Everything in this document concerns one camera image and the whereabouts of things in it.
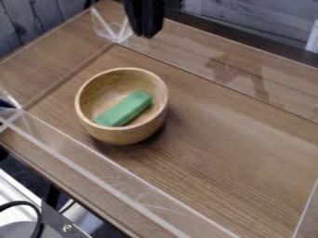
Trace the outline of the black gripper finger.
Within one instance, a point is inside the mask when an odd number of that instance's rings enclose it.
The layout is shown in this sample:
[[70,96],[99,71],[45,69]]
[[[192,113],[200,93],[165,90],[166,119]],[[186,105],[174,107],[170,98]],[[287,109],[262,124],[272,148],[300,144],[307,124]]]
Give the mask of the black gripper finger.
[[164,28],[166,3],[165,0],[145,0],[145,36],[153,38]]
[[144,0],[125,0],[125,10],[129,17],[129,21],[133,27],[133,31],[138,36],[145,35],[144,30]]

